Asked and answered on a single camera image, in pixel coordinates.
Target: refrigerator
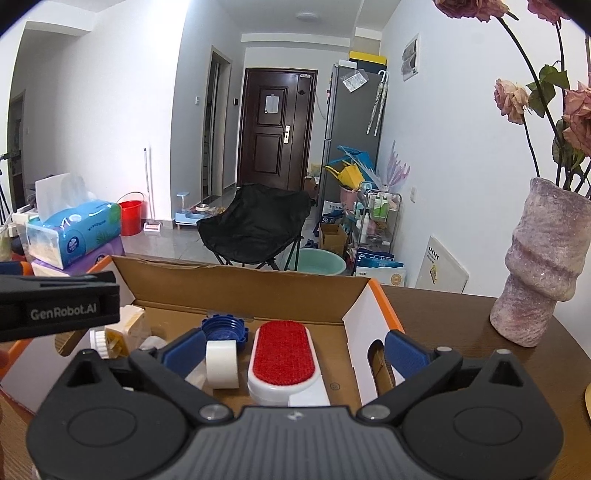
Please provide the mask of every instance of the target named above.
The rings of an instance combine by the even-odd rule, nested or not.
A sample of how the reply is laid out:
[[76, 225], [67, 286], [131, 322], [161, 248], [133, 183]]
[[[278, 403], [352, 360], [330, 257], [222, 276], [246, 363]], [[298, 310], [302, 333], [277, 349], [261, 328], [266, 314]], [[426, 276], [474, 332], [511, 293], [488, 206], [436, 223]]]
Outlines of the refrigerator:
[[[378, 161], [382, 125], [378, 128], [377, 136], [374, 136], [374, 131], [379, 106], [369, 135], [367, 135], [367, 129], [382, 76], [375, 73], [368, 73], [369, 81], [354, 92], [350, 92], [341, 81], [341, 77], [352, 71], [353, 69], [341, 66], [334, 66], [332, 71], [329, 111], [326, 119], [324, 153], [322, 155], [322, 169], [320, 172], [318, 222], [322, 217], [325, 201], [340, 202], [340, 184], [324, 168], [328, 165], [329, 161], [345, 156], [337, 147], [343, 145], [368, 152], [374, 164], [374, 169]], [[342, 169], [342, 165], [340, 164], [337, 164], [335, 167], [339, 171]]]

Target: white roll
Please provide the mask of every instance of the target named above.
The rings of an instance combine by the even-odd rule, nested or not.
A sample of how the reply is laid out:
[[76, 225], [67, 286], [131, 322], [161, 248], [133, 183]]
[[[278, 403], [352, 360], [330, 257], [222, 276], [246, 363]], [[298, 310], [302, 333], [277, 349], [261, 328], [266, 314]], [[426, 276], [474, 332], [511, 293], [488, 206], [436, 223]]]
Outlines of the white roll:
[[207, 383], [211, 388], [238, 388], [236, 340], [207, 342], [205, 363]]

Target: brown table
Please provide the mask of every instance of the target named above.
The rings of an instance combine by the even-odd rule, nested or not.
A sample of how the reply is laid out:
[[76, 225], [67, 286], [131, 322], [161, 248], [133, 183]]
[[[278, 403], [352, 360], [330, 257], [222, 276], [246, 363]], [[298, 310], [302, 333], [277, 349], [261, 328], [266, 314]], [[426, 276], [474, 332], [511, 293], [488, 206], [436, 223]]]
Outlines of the brown table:
[[[494, 299], [386, 287], [406, 333], [430, 348], [452, 346], [464, 356], [487, 357], [495, 349], [516, 354], [536, 381], [564, 428], [565, 444], [552, 480], [591, 479], [591, 423], [584, 391], [591, 360], [562, 325], [553, 320], [540, 345], [525, 349], [500, 337], [488, 322]], [[0, 479], [29, 480], [31, 461], [24, 436], [28, 415], [0, 397]]]

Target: blue gripper pad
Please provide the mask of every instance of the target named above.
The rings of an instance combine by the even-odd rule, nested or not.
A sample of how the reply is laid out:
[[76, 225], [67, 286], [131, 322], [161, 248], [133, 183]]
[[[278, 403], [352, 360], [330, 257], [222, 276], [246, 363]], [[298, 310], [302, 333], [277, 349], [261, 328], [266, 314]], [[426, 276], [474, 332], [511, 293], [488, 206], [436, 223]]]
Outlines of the blue gripper pad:
[[207, 337], [201, 328], [189, 330], [158, 351], [158, 359], [169, 370], [185, 378], [205, 359]]
[[431, 363], [431, 353], [397, 330], [386, 335], [384, 357], [405, 379]]

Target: screw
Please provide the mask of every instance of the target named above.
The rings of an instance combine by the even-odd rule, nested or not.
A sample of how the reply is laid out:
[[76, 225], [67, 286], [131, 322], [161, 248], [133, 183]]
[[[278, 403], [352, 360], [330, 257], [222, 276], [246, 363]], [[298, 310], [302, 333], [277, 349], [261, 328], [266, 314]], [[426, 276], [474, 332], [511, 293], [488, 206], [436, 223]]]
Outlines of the screw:
[[390, 415], [390, 409], [385, 405], [367, 405], [361, 409], [361, 416], [368, 420], [383, 420]]
[[223, 420], [230, 416], [230, 409], [221, 405], [220, 403], [205, 405], [199, 414], [205, 419], [210, 421]]

